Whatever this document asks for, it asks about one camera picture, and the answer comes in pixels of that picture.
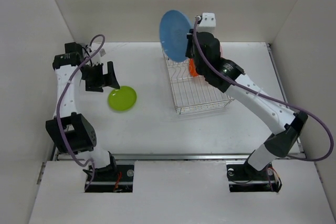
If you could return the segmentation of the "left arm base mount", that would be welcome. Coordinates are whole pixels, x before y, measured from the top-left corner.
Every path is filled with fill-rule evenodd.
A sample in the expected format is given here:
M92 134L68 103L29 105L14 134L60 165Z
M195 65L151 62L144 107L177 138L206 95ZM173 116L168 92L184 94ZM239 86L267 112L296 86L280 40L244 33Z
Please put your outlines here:
M98 171L96 169L93 181L90 183L92 167L84 170L87 175L86 193L132 193L134 165L117 165L117 170Z

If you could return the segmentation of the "green plate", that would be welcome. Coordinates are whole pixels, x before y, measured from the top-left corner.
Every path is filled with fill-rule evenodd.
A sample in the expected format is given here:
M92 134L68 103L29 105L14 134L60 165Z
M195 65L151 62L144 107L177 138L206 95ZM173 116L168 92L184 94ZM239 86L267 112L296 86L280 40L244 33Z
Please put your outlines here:
M114 89L108 95L108 105L111 109L124 112L131 109L137 101L137 93L130 86L121 86Z

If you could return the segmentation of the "blue plate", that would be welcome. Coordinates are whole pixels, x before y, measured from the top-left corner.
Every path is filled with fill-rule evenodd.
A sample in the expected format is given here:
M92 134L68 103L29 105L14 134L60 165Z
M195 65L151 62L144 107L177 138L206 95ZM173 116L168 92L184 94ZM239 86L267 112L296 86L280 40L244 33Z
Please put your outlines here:
M187 34L192 28L189 18L178 10L167 11L160 21L159 37L164 53L174 62L186 60Z

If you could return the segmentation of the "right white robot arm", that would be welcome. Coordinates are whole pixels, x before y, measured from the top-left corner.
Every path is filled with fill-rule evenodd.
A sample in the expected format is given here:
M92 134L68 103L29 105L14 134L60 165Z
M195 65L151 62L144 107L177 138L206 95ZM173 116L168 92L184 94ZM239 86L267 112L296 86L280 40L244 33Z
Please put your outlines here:
M308 119L304 112L294 112L279 102L262 98L264 92L235 62L221 57L220 43L211 33L186 35L186 57L194 61L198 75L219 91L236 99L252 111L270 129L271 135L254 150L243 165L244 175L250 179L259 176L273 160L286 157L301 135Z

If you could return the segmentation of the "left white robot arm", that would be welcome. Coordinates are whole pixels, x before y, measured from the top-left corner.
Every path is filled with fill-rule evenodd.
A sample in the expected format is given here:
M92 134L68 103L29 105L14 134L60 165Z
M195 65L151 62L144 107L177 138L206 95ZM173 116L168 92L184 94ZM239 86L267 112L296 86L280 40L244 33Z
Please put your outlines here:
M80 84L89 92L103 92L105 87L119 89L112 61L103 73L100 58L102 47L93 50L91 45L76 42L65 44L65 53L56 55L52 68L57 77L57 104L46 130L61 153L80 161L84 172L96 179L112 180L119 173L115 158L99 146L93 126L79 110Z

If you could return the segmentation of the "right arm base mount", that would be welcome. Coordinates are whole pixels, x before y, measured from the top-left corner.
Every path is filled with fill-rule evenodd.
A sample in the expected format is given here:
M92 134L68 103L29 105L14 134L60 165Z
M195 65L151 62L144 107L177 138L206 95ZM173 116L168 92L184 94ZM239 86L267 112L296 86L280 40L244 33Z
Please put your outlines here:
M282 181L272 163L261 171L249 170L244 164L228 164L226 168L231 193L279 193L282 188Z

